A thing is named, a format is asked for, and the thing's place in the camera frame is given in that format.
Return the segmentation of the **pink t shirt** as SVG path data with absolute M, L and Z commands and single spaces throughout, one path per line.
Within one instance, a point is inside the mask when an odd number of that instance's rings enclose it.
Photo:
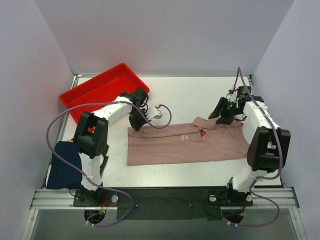
M 129 127 L 128 166 L 218 162 L 243 159 L 249 143 L 243 123 L 217 124 L 216 119 L 196 117 L 191 123 L 164 129 Z

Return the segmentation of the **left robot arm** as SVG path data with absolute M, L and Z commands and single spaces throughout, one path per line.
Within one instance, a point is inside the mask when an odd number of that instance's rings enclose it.
M 144 106 L 148 94 L 141 88 L 134 93 L 121 93 L 115 104 L 108 104 L 96 111 L 84 111 L 78 121 L 73 142 L 81 160 L 81 170 L 86 174 L 82 178 L 80 190 L 91 206 L 98 206 L 103 200 L 101 162 L 108 151 L 108 127 L 122 116 L 129 115 L 131 127 L 138 131 L 147 123 L 147 110 Z

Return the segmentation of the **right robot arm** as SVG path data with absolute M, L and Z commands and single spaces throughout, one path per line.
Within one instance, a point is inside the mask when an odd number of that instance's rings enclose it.
M 251 87 L 232 87 L 226 97 L 221 97 L 210 119 L 218 125 L 231 125 L 242 115 L 254 129 L 243 170 L 231 178 L 230 188 L 223 192 L 223 199 L 229 205 L 241 199 L 241 193 L 248 193 L 253 185 L 267 179 L 267 174 L 277 173 L 286 163 L 291 133 L 279 127 L 267 111 L 268 107 L 260 96 L 251 94 Z

